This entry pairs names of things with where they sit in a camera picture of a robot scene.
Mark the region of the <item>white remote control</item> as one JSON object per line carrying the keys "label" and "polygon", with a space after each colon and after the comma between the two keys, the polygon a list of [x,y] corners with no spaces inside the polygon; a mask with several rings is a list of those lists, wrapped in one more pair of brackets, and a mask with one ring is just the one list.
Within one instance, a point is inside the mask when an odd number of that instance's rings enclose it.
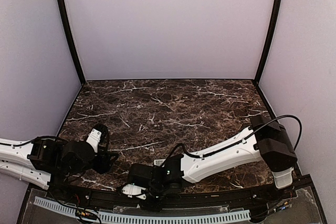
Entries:
{"label": "white remote control", "polygon": [[165,162],[165,159],[155,159],[153,164],[155,166],[161,166]]}

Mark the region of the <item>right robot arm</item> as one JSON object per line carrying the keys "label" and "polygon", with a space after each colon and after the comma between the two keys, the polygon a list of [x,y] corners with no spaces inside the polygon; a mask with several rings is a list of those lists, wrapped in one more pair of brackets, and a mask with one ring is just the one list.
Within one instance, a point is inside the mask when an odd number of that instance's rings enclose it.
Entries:
{"label": "right robot arm", "polygon": [[268,188],[273,200],[280,199],[293,183],[292,171],[297,163],[295,150],[285,127],[278,121],[286,115],[269,120],[262,115],[250,118],[251,125],[221,143],[196,152],[188,152],[177,144],[161,165],[134,163],[121,192],[138,198],[140,207],[160,211],[162,202],[214,174],[236,166],[264,161],[274,184]]}

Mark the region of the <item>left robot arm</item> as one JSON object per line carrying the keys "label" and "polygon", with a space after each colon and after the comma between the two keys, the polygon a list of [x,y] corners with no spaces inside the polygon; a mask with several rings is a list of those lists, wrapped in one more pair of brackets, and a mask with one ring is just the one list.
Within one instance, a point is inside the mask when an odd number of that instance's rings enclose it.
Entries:
{"label": "left robot arm", "polygon": [[55,136],[25,142],[1,139],[1,172],[43,189],[56,182],[53,191],[63,201],[74,197],[74,189],[65,182],[70,176],[91,169],[104,174],[118,157],[118,153],[92,142],[66,141]]}

